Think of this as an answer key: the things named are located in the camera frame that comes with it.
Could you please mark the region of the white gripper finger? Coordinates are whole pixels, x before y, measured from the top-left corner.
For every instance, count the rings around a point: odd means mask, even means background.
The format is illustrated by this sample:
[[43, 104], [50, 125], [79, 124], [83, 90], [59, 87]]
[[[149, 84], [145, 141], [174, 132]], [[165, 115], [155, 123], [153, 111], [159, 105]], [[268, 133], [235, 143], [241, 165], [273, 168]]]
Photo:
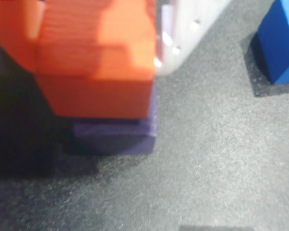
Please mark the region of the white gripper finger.
[[156, 75], [176, 71], [198, 46], [230, 0], [170, 0], [161, 6]]

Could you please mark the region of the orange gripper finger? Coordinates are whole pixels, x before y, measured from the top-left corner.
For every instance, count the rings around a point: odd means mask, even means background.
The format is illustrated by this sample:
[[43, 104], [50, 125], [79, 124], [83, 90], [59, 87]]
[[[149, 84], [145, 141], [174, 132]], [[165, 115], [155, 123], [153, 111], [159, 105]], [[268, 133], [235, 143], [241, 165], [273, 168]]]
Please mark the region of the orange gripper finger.
[[23, 69], [36, 71], [43, 0], [0, 0], [0, 47]]

